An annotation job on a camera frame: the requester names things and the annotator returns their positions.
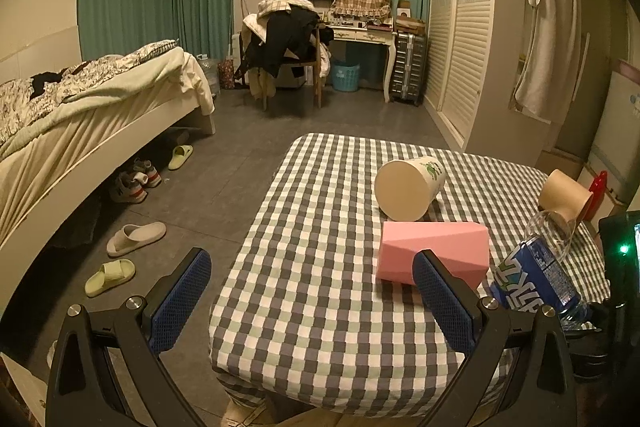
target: floor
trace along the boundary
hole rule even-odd
[[[174,349],[161,360],[204,423],[218,426],[228,399],[208,360],[209,309],[293,140],[324,132],[447,148],[425,108],[385,104],[375,90],[344,93],[327,88],[322,109],[313,107],[307,86],[278,90],[267,112],[247,90],[223,91],[216,100],[214,121],[216,134],[194,139],[193,156],[178,171],[162,169],[162,184],[149,189],[143,203],[124,206],[102,198],[92,245],[49,249],[38,256],[2,318],[2,349],[46,381],[47,351],[71,304],[82,303],[90,311],[118,307],[130,295],[145,295],[191,247],[202,247],[213,259],[209,286]],[[141,152],[159,167],[167,165],[169,155],[170,147],[161,138]],[[84,281],[109,261],[108,239],[126,223],[153,221],[166,223],[167,234],[127,256],[136,265],[135,277],[88,299]],[[136,418],[153,425],[119,351],[112,352],[112,359]]]

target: desk drawer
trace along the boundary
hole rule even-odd
[[[356,30],[334,30],[334,39],[339,40],[347,40],[354,41],[356,40]]]
[[[393,33],[383,32],[358,32],[356,38],[361,42],[375,42],[376,44],[388,44],[394,38]]]

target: paper cup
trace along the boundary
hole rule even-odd
[[[394,221],[417,221],[427,213],[446,177],[432,156],[385,163],[374,186],[378,206]]]
[[[575,221],[577,226],[587,213],[592,197],[591,191],[556,169],[542,185],[538,204],[543,210],[557,212],[566,222]]]

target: device screen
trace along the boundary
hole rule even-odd
[[[636,255],[638,256],[638,266],[640,267],[640,223],[634,225],[634,235],[636,236]],[[638,270],[638,286],[640,287],[640,269]]]

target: white wardrobe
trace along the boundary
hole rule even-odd
[[[425,106],[449,146],[535,165],[558,132],[510,108],[526,0],[431,0]]]

